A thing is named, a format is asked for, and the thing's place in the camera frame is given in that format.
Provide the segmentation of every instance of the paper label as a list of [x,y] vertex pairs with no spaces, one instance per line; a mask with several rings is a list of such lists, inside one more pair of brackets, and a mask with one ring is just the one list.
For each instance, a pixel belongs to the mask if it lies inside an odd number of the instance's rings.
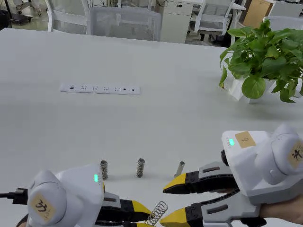
[[240,144],[241,148],[247,148],[256,145],[255,141],[253,140],[253,138],[251,137],[248,131],[235,134],[235,137],[238,143]]
[[50,204],[50,202],[47,201],[40,193],[36,194],[30,206],[45,221],[45,223],[48,223],[56,212],[55,208]]
[[299,167],[299,164],[302,162],[302,160],[303,160],[303,142],[301,140],[298,140],[294,144],[290,153],[288,154],[288,161],[294,169],[297,169]]

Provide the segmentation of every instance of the metal spring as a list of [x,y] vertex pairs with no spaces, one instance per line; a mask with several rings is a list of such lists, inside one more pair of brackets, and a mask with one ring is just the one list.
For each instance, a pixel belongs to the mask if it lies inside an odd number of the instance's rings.
[[140,158],[138,160],[138,166],[137,166],[137,177],[143,176],[144,164],[145,164],[145,160],[143,158]]
[[108,174],[107,174],[107,161],[102,160],[100,165],[101,165],[101,171],[102,171],[102,178],[103,179],[107,179],[108,178]]
[[160,201],[155,207],[155,209],[153,209],[151,214],[148,216],[147,220],[145,221],[145,224],[154,226],[161,219],[161,217],[164,215],[168,208],[169,207],[165,202]]

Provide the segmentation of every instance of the power strip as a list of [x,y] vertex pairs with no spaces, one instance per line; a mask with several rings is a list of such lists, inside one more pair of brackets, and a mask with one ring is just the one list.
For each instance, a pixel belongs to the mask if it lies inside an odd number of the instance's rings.
[[89,84],[61,84],[60,91],[119,95],[139,95],[141,92],[139,87],[134,86],[101,86]]

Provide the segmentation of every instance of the green led light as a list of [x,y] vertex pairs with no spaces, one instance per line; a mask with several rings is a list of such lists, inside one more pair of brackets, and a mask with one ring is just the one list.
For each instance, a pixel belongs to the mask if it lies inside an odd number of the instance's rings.
[[231,146],[235,145],[235,142],[233,141],[233,139],[229,139],[229,144],[230,144]]

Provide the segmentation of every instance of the white chair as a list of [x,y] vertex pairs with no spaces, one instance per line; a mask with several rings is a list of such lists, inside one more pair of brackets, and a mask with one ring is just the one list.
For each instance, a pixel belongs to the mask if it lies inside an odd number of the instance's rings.
[[302,18],[270,16],[264,17],[263,21],[267,19],[270,21],[270,28],[272,31],[279,31],[285,28],[303,30]]
[[45,0],[48,7],[47,31],[75,34],[89,33],[89,5],[87,0]]
[[91,35],[159,41],[160,33],[160,13],[136,7],[90,9]]
[[118,7],[130,6],[152,10],[153,0],[118,0]]
[[225,35],[230,11],[235,0],[203,0],[194,25],[194,32]]

